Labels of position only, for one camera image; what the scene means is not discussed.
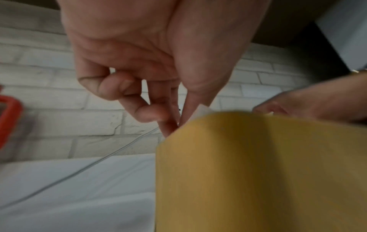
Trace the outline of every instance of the cable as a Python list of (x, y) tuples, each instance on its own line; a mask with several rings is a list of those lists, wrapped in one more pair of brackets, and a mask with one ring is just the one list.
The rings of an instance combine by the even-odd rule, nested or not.
[(44, 187), (40, 188), (39, 190), (36, 190), (36, 191), (34, 191), (33, 193), (31, 193), (31, 194), (27, 195), (27, 196), (24, 196), (24, 197), (22, 197), (22, 198), (20, 198), (20, 199), (18, 199), (18, 200), (15, 200), (15, 201), (12, 201), (12, 202), (9, 202), (9, 203), (7, 203), (7, 204), (5, 204), (5, 205), (0, 206), (0, 210), (4, 210), (4, 209), (9, 208), (9, 207), (11, 207), (11, 206), (14, 206), (14, 205), (20, 204), (20, 203), (22, 203), (22, 202), (24, 202), (24, 201), (26, 201), (26, 200), (28, 200), (28, 199), (30, 199), (30, 198), (32, 198), (32, 197), (35, 197), (35, 196), (37, 196), (38, 194), (40, 194), (40, 193), (42, 193), (42, 192), (44, 192), (44, 191), (46, 191), (46, 190), (48, 190), (48, 189), (50, 189), (50, 188), (52, 188), (52, 187), (56, 186), (56, 185), (61, 184), (61, 183), (62, 183), (62, 182), (64, 182), (64, 181), (67, 181), (67, 180), (69, 180), (69, 179), (71, 179), (71, 178), (73, 178), (73, 177), (75, 177), (75, 176), (77, 176), (77, 175), (81, 174), (82, 172), (87, 171), (87, 170), (88, 170), (88, 169), (90, 169), (91, 167), (93, 167), (93, 166), (95, 166), (95, 165), (99, 164), (100, 162), (102, 162), (102, 161), (103, 161), (103, 160), (105, 160), (105, 159), (108, 159), (109, 157), (113, 156), (113, 155), (114, 155), (114, 154), (116, 154), (117, 152), (122, 151), (123, 149), (125, 149), (125, 148), (127, 148), (127, 147), (131, 146), (132, 144), (134, 144), (134, 143), (136, 143), (137, 141), (139, 141), (140, 139), (142, 139), (144, 136), (146, 136), (146, 135), (148, 135), (148, 134), (151, 134), (151, 133), (153, 133), (153, 132), (154, 132), (154, 131), (156, 131), (156, 130), (158, 130), (158, 128), (155, 128), (155, 129), (153, 129), (153, 130), (151, 130), (151, 131), (149, 131), (149, 132), (147, 132), (147, 133), (145, 133), (145, 134), (143, 134), (143, 135), (140, 135), (139, 137), (137, 137), (136, 139), (134, 139), (132, 142), (130, 142), (129, 144), (127, 144), (127, 145), (123, 146), (122, 148), (118, 149), (117, 151), (114, 151), (114, 152), (112, 152), (111, 154), (109, 154), (109, 155), (107, 155), (107, 156), (105, 156), (105, 157), (102, 157), (102, 158), (100, 158), (99, 160), (94, 161), (94, 162), (93, 162), (93, 163), (91, 163), (91, 164), (88, 164), (88, 165), (87, 165), (87, 166), (85, 166), (84, 168), (81, 168), (80, 170), (78, 170), (78, 171), (76, 171), (76, 172), (74, 172), (74, 173), (72, 173), (72, 174), (70, 174), (70, 175), (68, 175), (68, 176), (65, 176), (65, 177), (63, 177), (63, 178), (61, 178), (61, 179), (59, 179), (59, 180), (57, 180), (57, 181), (55, 181), (55, 182), (52, 182), (51, 184), (48, 184), (48, 185), (46, 185), (46, 186), (44, 186)]

